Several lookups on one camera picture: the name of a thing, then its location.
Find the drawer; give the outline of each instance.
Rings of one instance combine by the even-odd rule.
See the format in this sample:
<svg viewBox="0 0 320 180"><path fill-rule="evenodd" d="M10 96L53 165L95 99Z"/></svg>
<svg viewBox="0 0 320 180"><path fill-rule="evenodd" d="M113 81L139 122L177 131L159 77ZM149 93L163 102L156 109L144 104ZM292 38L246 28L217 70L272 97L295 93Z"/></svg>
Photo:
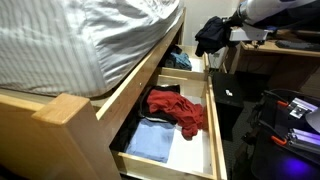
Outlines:
<svg viewBox="0 0 320 180"><path fill-rule="evenodd" d="M200 81L154 75L149 84L180 84L182 96L191 102L201 102L204 108L203 129L199 130L192 141L174 138L167 163L112 151L119 172L136 178L152 180L227 179L211 82L210 77L208 81Z"/></svg>
<svg viewBox="0 0 320 180"><path fill-rule="evenodd" d="M198 57L195 55L197 47L183 45L178 46L182 49L182 52L188 54L192 70L188 71L163 67L161 68L160 74L167 74L174 77L185 77L194 80L206 80L210 68L208 54L204 53L202 57Z"/></svg>

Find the blue light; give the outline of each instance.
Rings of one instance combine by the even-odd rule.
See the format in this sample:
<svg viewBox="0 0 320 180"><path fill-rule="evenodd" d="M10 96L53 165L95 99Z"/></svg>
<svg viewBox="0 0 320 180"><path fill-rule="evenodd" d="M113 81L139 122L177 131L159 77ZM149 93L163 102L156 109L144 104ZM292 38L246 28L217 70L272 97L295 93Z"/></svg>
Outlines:
<svg viewBox="0 0 320 180"><path fill-rule="evenodd" d="M284 159L283 167L285 174L287 174L288 176L294 176L296 178L306 177L308 175L308 172L310 172L310 166L297 158Z"/></svg>

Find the box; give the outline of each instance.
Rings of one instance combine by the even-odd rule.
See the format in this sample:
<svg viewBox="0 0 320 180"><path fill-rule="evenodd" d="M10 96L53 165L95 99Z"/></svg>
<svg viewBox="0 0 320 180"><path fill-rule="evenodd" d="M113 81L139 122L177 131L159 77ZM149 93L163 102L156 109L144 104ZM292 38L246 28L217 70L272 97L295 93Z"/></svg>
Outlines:
<svg viewBox="0 0 320 180"><path fill-rule="evenodd" d="M232 128L244 107L242 90L232 74L215 72L212 81L221 137L232 140Z"/></svg>

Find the wall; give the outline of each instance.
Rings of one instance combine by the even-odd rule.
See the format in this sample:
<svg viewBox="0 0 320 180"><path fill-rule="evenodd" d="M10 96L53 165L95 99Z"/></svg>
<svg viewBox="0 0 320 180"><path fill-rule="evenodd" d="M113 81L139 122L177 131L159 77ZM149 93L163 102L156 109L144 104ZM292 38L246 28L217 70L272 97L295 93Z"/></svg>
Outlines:
<svg viewBox="0 0 320 180"><path fill-rule="evenodd" d="M229 17L236 10L240 0L184 0L187 9L182 44L197 46L195 35L212 17ZM219 66L221 58L210 56L211 66Z"/></svg>

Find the desk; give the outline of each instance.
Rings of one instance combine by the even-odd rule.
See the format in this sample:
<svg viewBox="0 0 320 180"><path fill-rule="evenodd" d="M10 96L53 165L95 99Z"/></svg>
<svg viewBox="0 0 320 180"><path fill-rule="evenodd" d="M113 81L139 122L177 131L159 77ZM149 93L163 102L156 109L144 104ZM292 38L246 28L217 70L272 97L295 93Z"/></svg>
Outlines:
<svg viewBox="0 0 320 180"><path fill-rule="evenodd" d="M234 74L248 71L242 66L252 62L268 64L258 74L271 75L268 86L301 91L320 97L320 52L278 48L275 40L268 40L255 48L252 44L240 42L237 47L227 48L223 55L221 70Z"/></svg>

